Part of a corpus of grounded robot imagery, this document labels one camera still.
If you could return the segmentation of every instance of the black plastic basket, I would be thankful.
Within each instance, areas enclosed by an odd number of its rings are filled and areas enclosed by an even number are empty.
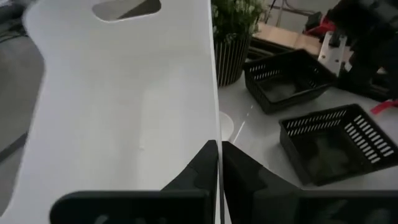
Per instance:
[[[265,113],[315,99],[336,76],[305,50],[244,64],[246,88]]]
[[[398,148],[358,105],[280,121],[280,143],[303,184],[328,184],[398,164]]]

